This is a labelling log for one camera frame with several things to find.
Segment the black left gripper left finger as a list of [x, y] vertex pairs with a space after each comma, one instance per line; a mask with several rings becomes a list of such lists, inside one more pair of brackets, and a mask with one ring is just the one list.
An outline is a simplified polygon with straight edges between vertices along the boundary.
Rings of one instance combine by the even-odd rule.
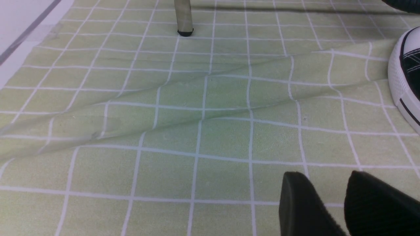
[[306, 175], [297, 171], [283, 174], [279, 223], [282, 236], [346, 235]]

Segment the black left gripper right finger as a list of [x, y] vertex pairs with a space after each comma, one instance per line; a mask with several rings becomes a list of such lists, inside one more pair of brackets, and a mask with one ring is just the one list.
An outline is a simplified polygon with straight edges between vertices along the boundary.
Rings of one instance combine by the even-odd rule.
[[351, 236], [418, 236], [420, 203], [375, 176], [353, 171], [345, 196]]

